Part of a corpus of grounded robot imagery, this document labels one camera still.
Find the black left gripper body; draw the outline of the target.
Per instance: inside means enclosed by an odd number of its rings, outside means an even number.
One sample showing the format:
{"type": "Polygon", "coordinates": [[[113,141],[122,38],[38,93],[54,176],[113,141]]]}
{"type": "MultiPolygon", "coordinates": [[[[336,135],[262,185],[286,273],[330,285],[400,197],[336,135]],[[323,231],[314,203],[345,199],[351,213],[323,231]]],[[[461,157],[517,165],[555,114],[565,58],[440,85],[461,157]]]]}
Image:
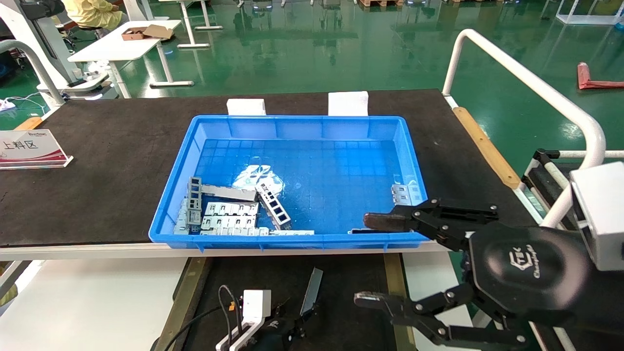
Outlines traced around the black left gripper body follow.
{"type": "Polygon", "coordinates": [[[289,351],[298,337],[294,321],[270,321],[252,336],[247,351],[289,351]]]}

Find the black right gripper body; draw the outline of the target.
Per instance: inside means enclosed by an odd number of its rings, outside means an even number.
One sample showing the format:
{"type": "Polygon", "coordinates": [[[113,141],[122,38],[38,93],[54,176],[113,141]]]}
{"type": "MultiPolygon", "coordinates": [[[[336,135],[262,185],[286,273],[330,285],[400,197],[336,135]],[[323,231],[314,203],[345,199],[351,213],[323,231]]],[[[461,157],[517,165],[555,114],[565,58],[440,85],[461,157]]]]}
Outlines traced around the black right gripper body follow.
{"type": "Polygon", "coordinates": [[[580,234],[486,225],[468,244],[475,286],[501,312],[555,326],[577,322],[594,270],[580,234]]]}

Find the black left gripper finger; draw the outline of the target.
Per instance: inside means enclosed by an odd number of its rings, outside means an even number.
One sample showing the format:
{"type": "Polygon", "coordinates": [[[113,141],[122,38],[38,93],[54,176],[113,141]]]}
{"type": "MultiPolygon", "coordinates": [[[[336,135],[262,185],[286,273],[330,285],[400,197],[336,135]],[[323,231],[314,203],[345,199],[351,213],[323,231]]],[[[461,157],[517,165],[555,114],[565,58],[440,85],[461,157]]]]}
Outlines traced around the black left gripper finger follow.
{"type": "Polygon", "coordinates": [[[305,338],[306,324],[314,316],[318,315],[320,305],[313,304],[311,308],[304,311],[299,317],[283,318],[281,323],[281,335],[284,338],[305,338]]]}

